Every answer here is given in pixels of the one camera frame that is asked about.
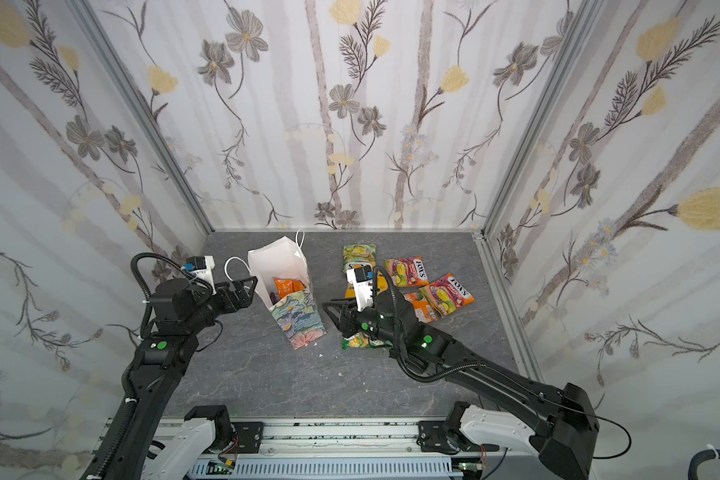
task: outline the floral gift bag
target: floral gift bag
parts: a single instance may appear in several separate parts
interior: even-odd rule
[[[303,243],[303,236],[300,244],[284,236],[269,245],[248,252],[251,274],[259,279],[256,294],[275,317],[275,321],[285,332],[294,350],[326,333],[310,290],[312,282],[309,279],[307,260],[301,248]],[[275,278],[299,280],[304,284],[305,289],[290,293],[280,300],[275,298],[276,302],[273,303],[270,293],[278,292]]]

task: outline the wall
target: wall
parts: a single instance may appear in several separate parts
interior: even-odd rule
[[[490,242],[545,380],[632,432],[598,478],[720,448],[720,0],[606,2]]]
[[[235,229],[482,226],[579,4],[91,3]]]
[[[63,2],[0,2],[0,478],[79,477],[144,312],[130,258],[204,239],[96,62]]]

